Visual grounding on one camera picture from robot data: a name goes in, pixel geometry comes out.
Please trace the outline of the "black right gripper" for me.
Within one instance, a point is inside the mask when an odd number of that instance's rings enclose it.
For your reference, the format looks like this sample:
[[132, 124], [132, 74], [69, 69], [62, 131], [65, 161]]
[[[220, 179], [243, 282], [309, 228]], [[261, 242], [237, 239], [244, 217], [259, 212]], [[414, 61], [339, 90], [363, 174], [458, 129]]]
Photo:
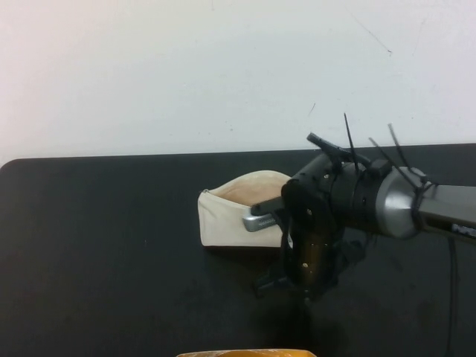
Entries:
[[366, 257], [366, 246], [357, 240], [332, 245], [339, 237], [329, 198], [334, 178], [331, 160], [320, 154], [282, 187], [289, 215], [283, 267], [272, 265], [254, 281], [256, 297], [293, 286], [307, 295], [319, 295], [328, 280]]

